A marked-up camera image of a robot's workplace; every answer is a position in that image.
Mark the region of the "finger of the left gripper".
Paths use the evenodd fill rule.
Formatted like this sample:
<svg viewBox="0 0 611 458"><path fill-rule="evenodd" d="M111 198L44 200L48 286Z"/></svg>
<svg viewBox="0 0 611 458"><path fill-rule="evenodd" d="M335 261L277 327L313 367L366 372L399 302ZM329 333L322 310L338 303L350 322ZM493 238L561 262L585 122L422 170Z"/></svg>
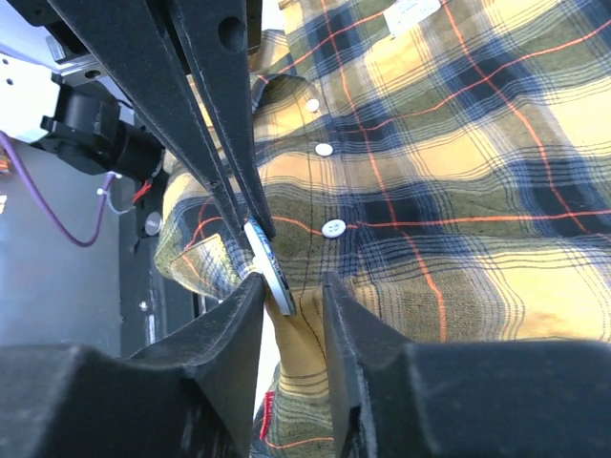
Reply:
<svg viewBox="0 0 611 458"><path fill-rule="evenodd" d="M201 259L230 264L247 247L246 210L196 88L170 14L173 1L53 1L61 20L131 99L147 128L213 197L227 235L204 244Z"/></svg>
<svg viewBox="0 0 611 458"><path fill-rule="evenodd" d="M260 1L173 1L170 14L196 88L250 215L276 235L255 158L248 55Z"/></svg>

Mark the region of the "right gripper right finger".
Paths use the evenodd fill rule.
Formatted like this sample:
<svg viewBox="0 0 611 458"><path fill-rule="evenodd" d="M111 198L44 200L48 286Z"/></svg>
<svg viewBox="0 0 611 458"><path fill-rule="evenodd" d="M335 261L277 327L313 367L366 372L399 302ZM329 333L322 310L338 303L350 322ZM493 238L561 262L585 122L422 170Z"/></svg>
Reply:
<svg viewBox="0 0 611 458"><path fill-rule="evenodd" d="M416 343L324 277L339 457L606 457L610 347Z"/></svg>

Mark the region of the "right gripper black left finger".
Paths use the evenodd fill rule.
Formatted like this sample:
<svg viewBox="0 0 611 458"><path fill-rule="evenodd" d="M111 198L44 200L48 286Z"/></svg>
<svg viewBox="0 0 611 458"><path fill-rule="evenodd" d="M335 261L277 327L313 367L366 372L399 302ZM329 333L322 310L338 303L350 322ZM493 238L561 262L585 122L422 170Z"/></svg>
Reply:
<svg viewBox="0 0 611 458"><path fill-rule="evenodd" d="M83 345L1 351L5 457L245 457L265 287L248 276L220 305L127 359Z"/></svg>

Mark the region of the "yellow plaid flannel shirt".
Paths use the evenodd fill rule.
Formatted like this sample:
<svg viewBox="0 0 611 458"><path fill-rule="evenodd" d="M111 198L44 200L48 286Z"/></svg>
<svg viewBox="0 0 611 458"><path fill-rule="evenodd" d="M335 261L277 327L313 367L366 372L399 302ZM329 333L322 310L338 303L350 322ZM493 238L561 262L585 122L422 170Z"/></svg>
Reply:
<svg viewBox="0 0 611 458"><path fill-rule="evenodd" d="M610 338L610 5L282 1L250 61L297 314L254 457L330 457L323 276L421 342Z"/></svg>

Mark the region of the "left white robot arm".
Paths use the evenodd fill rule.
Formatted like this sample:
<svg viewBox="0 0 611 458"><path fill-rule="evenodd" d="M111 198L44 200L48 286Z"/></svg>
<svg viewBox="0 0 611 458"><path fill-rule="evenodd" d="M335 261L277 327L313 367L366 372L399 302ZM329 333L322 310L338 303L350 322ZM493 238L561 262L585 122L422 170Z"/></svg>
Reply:
<svg viewBox="0 0 611 458"><path fill-rule="evenodd" d="M240 246L267 253L275 227L255 161L248 58L262 42L259 1L16 1L46 29L68 74L4 58L9 136L76 169L153 177L172 152L213 197Z"/></svg>

